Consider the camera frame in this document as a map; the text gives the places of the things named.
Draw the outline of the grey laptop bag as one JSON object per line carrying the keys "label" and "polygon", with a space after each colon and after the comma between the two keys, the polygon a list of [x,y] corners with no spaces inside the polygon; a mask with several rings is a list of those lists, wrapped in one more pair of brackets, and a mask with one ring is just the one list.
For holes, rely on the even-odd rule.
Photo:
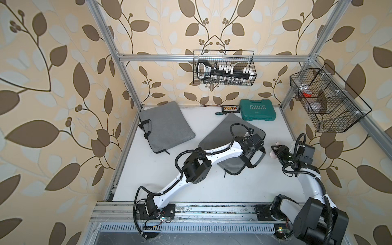
{"label": "grey laptop bag", "polygon": [[142,110],[139,120],[138,126],[155,154],[167,152],[196,136],[176,102]]}
{"label": "grey laptop bag", "polygon": [[[203,150],[210,150],[229,144],[234,136],[246,135],[247,129],[244,126],[253,129],[254,135],[258,135],[262,140],[265,140],[265,132],[263,130],[230,113],[199,143],[199,147]],[[247,160],[240,157],[230,158],[218,165],[230,175],[239,175],[245,167],[254,168],[263,159],[265,155],[264,146],[261,146],[256,150],[260,150],[262,155],[254,164],[251,163],[251,158],[255,153],[250,152],[245,154],[245,157],[248,158]]]}

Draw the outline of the pink computer mouse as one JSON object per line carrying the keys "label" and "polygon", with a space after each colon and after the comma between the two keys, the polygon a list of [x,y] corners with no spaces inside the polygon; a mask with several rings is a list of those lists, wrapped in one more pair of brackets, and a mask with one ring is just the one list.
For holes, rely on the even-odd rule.
{"label": "pink computer mouse", "polygon": [[275,148],[279,148],[279,146],[280,146],[280,143],[277,141],[273,146],[271,146],[271,152],[270,152],[270,157],[272,158],[272,159],[277,159],[277,156],[276,156],[276,154],[275,154],[275,152],[274,152],[274,150],[275,150]]}

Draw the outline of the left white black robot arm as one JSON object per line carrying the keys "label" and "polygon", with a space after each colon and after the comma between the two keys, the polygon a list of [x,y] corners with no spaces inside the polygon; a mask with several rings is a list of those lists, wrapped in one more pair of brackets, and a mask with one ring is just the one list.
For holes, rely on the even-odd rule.
{"label": "left white black robot arm", "polygon": [[144,239],[151,238],[145,230],[153,229],[156,226],[148,226],[147,224],[140,226],[137,222],[137,198],[141,190],[147,193],[147,196],[141,199],[144,202],[145,214],[147,215],[146,222],[159,220],[162,224],[165,218],[165,209],[172,197],[190,184],[198,184],[206,179],[213,166],[223,165],[225,173],[237,176],[246,167],[252,169],[261,162],[266,155],[264,147],[266,133],[263,130],[257,129],[255,131],[251,127],[236,122],[230,126],[229,131],[232,139],[226,145],[210,150],[196,148],[180,153],[174,161],[179,174],[159,192],[154,193],[144,186],[137,189],[133,202],[133,221],[137,231]]}

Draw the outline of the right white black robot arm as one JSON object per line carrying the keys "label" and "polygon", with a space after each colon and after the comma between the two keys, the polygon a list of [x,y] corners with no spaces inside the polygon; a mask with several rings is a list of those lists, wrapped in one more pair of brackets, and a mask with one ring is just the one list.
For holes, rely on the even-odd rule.
{"label": "right white black robot arm", "polygon": [[308,245],[340,245],[349,223],[348,215],[337,208],[321,181],[319,169],[312,164],[315,148],[306,144],[306,134],[297,138],[294,149],[285,145],[271,147],[272,156],[282,165],[282,172],[295,177],[301,184],[305,204],[285,195],[278,195],[268,205],[257,205],[258,221],[286,222],[279,228],[279,239],[294,236]]}

